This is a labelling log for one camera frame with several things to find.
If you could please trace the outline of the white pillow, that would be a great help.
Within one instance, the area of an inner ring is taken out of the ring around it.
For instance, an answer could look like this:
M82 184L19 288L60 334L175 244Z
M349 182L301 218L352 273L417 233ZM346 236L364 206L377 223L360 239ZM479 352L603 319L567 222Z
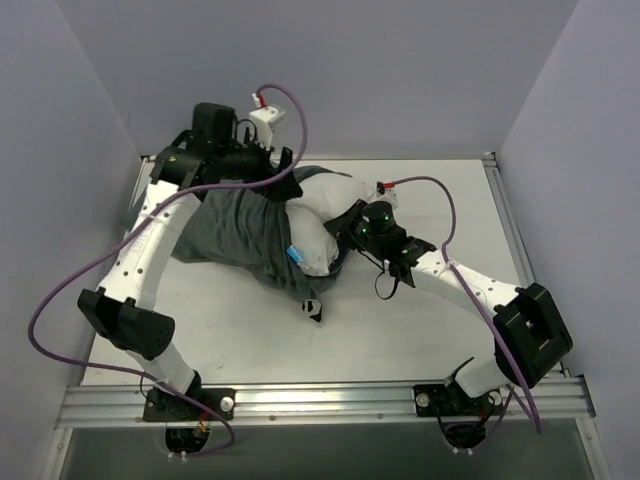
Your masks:
M294 176L302 195L285 203L290 229L287 253L305 275L326 277L339 257L339 247L324 224L346 213L357 200L370 200L374 189L348 174L315 165L295 169Z

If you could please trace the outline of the zebra print pillowcase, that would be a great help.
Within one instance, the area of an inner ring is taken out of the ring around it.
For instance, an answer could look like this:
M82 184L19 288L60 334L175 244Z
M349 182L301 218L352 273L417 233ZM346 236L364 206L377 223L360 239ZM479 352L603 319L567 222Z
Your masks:
M241 268L299 301L317 323L321 294L334 285L346 255L316 213L246 189L208 191L171 252L186 264Z

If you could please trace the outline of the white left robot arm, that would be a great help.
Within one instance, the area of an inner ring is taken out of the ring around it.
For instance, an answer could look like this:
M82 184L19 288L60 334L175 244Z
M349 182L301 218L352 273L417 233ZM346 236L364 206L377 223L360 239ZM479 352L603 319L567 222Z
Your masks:
M168 392L166 408L179 419L194 417L202 405L196 372L173 343L174 320L155 311L157 290L171 253L209 185L228 182L271 202L301 196L292 172L293 152L281 151L273 163L275 128L282 108L255 95L248 127L233 108L199 103L192 126L156 157L129 236L109 273L93 290L83 290L78 307L98 335L125 351L159 387Z

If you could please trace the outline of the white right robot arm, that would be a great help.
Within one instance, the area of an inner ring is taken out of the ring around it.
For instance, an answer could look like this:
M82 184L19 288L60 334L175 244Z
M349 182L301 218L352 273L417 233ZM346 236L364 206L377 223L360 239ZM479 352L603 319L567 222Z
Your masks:
M386 201L359 200L325 228L340 245L380 261L396 282L435 294L487 324L492 358L463 363L443 390L455 412L469 411L480 396L508 384L534 387L573 347L545 287L500 282L447 259L435 245L408 235Z

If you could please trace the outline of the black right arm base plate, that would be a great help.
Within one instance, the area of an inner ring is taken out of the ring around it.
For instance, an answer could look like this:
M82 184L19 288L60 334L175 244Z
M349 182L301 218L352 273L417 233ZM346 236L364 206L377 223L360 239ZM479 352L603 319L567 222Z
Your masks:
M456 383L415 384L412 390L415 413L423 418L484 418L502 405L501 394L496 390L471 398Z

